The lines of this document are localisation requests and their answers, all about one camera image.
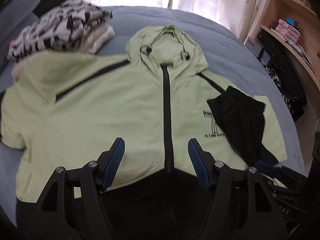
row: pillow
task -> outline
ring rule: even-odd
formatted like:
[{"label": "pillow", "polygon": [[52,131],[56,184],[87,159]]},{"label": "pillow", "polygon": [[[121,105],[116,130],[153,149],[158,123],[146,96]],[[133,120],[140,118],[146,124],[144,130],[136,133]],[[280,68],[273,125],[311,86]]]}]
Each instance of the pillow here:
[{"label": "pillow", "polygon": [[8,63],[5,57],[8,52],[9,42],[15,39],[25,26],[36,20],[34,15],[30,17],[30,14],[39,2],[40,0],[9,0],[1,9],[0,74]]}]

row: hooded jacket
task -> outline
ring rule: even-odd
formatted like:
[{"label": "hooded jacket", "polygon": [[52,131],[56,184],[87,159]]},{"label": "hooded jacket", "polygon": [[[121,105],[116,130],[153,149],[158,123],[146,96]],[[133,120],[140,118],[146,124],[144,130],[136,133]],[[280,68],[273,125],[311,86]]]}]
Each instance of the hooded jacket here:
[{"label": "hooded jacket", "polygon": [[[2,142],[25,149],[17,174],[19,200],[35,203],[56,167],[80,168],[117,137],[125,141],[125,153],[109,189],[163,169],[196,175],[188,155],[191,138],[215,160],[247,168],[207,103],[220,95],[209,81],[224,90],[235,85],[207,70],[197,43],[172,25],[146,27],[125,51],[106,57],[42,53],[7,89]],[[254,99],[265,103],[262,143],[283,161],[284,139],[271,104],[265,96]]]}]

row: blue gripper pad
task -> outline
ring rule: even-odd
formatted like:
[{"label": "blue gripper pad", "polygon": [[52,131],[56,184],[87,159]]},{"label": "blue gripper pad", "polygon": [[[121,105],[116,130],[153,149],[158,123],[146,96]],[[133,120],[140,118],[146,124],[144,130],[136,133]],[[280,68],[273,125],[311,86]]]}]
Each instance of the blue gripper pad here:
[{"label": "blue gripper pad", "polygon": [[115,151],[113,152],[110,160],[104,169],[104,179],[102,181],[103,190],[107,190],[108,187],[112,185],[113,180],[115,179],[117,170],[119,168],[120,162],[124,154],[124,140],[121,139],[118,143]]},{"label": "blue gripper pad", "polygon": [[199,183],[201,187],[204,187],[205,189],[210,189],[210,183],[209,183],[209,173],[206,168],[206,166],[203,163],[203,160],[193,143],[192,139],[188,142],[188,153],[193,165],[193,168],[196,171]]}]

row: screw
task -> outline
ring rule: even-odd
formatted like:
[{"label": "screw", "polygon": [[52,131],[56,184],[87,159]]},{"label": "screw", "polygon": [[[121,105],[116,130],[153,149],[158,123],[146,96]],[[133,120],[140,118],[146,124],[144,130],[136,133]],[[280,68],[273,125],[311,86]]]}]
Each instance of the screw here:
[{"label": "screw", "polygon": [[256,173],[257,172],[257,169],[255,167],[249,167],[249,171],[251,173]]},{"label": "screw", "polygon": [[218,168],[222,168],[223,165],[224,165],[224,163],[221,162],[221,161],[217,161],[217,162],[214,163],[214,165],[215,165],[216,167],[218,167]]},{"label": "screw", "polygon": [[89,167],[91,167],[91,168],[93,168],[93,167],[95,167],[95,166],[97,166],[98,164],[97,164],[97,162],[96,161],[91,161],[91,162],[89,162]]},{"label": "screw", "polygon": [[63,167],[58,167],[58,168],[56,168],[56,173],[61,173],[61,172],[63,172]]}]

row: bed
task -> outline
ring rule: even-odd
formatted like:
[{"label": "bed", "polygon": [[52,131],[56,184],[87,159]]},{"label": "bed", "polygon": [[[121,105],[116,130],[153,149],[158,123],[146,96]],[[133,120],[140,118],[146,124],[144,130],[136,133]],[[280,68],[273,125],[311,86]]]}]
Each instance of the bed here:
[{"label": "bed", "polygon": [[[21,29],[37,18],[32,14],[40,0],[11,0],[1,12],[0,22],[0,91],[12,85],[12,63],[5,58],[6,48]],[[170,9],[149,7],[110,7],[116,36],[105,44],[98,55],[124,53],[128,40],[147,25],[173,24],[185,31],[201,46],[212,72],[228,78],[249,95],[269,98],[278,118],[287,150],[285,165],[306,175],[294,122],[275,84],[254,55],[225,27],[201,16]],[[22,152],[0,143],[0,206],[15,224],[15,174]]]}]

